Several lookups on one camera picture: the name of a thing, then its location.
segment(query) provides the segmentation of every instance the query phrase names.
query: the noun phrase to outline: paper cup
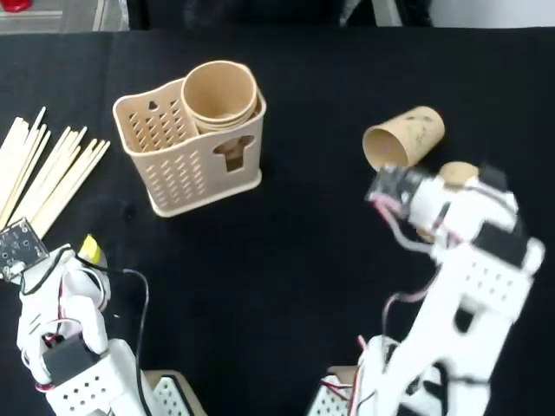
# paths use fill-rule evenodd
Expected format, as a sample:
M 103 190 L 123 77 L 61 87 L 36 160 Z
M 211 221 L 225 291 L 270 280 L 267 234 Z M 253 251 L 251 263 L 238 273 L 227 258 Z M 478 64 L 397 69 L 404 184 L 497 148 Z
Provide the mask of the paper cup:
M 231 123 L 221 123 L 221 124 L 211 124 L 205 123 L 201 120 L 194 120 L 195 125 L 199 129 L 201 133 L 210 133 L 210 132 L 223 132 L 225 130 L 230 130 L 235 127 L 239 127 L 242 124 L 246 123 L 254 114 L 254 108 L 256 107 L 256 102 L 254 103 L 253 109 L 245 113 L 242 117 L 236 119 Z
M 207 125 L 247 119 L 257 102 L 257 83 L 245 66 L 230 61 L 208 62 L 193 69 L 183 82 L 181 98 L 189 114 Z
M 449 162 L 440 169 L 439 176 L 445 180 L 445 187 L 450 189 L 459 189 L 472 177 L 478 176 L 479 169 L 467 162 Z M 424 230 L 416 229 L 416 233 L 422 239 L 432 243 L 434 238 Z
M 417 107 L 378 126 L 362 138 L 362 149 L 370 165 L 416 165 L 443 138 L 445 126 L 430 107 Z

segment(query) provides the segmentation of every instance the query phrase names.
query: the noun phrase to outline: perforated basket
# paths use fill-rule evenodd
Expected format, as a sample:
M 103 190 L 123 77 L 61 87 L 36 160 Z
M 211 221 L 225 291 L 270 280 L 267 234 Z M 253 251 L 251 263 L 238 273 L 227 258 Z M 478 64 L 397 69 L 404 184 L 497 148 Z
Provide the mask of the perforated basket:
M 258 166 L 266 103 L 260 92 L 245 124 L 199 135 L 180 98 L 182 83 L 121 97 L 113 107 L 123 149 L 161 217 L 247 191 L 262 179 Z

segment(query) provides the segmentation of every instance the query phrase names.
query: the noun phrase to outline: bundle of chopsticks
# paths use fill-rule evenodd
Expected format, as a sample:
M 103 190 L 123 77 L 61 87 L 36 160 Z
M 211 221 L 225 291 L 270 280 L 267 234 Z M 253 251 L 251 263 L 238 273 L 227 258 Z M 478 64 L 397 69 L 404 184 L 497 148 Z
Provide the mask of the bundle of chopsticks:
M 77 132 L 66 127 L 39 169 L 51 135 L 42 124 L 45 112 L 43 107 L 32 125 L 17 117 L 0 146 L 0 230 L 27 218 L 43 238 L 110 146 L 94 139 L 81 151 L 87 128 Z

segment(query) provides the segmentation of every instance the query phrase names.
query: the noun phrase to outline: white robotic arm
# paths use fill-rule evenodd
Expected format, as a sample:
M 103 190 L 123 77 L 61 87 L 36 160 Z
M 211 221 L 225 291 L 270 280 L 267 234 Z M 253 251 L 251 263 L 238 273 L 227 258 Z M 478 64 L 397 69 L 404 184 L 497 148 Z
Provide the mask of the white robotic arm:
M 394 300 L 423 300 L 402 342 L 383 334 L 365 345 L 352 386 L 341 387 L 349 410 L 337 416 L 482 416 L 493 368 L 543 262 L 544 245 L 526 234 L 504 175 L 487 166 L 459 189 L 415 168 L 386 167 L 367 200 L 399 244 L 430 255 L 437 271 L 421 292 L 386 303 L 384 331 Z M 433 242 L 407 239 L 399 220 Z M 470 321 L 464 328 L 459 315 Z M 309 415 L 319 412 L 315 402 Z
M 36 390 L 58 416 L 189 416 L 179 383 L 162 376 L 152 390 L 128 344 L 108 341 L 106 262 L 91 237 L 79 254 L 48 253 L 25 220 L 0 231 L 0 277 L 20 285 L 16 343 Z

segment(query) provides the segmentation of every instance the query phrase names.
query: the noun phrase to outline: black table surface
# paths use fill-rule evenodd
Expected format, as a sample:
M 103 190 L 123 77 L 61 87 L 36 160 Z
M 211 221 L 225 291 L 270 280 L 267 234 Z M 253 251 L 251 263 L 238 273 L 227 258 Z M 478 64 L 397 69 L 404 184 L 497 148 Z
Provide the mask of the black table surface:
M 552 402 L 555 374 L 554 49 L 553 29 L 2 36 L 0 134 L 44 105 L 56 137 L 72 125 L 112 140 L 45 242 L 79 244 L 92 232 L 113 266 L 149 277 L 143 368 L 185 374 L 211 415 L 300 415 L 327 366 L 356 362 L 356 336 L 380 333 L 387 296 L 433 274 L 429 259 L 399 247 L 363 203 L 374 173 L 361 144 L 368 126 L 417 105 L 436 108 L 447 134 L 423 165 L 501 166 L 528 230 L 547 247 L 494 371 L 487 411 L 534 414 Z M 158 218 L 122 151 L 112 104 L 213 59 L 248 64 L 268 101 L 262 184 Z M 134 345 L 141 287 L 112 282 L 110 332 Z M 19 361 L 15 287 L 2 285 L 0 305 L 2 414 L 49 414 Z M 416 312 L 394 307 L 394 338 Z

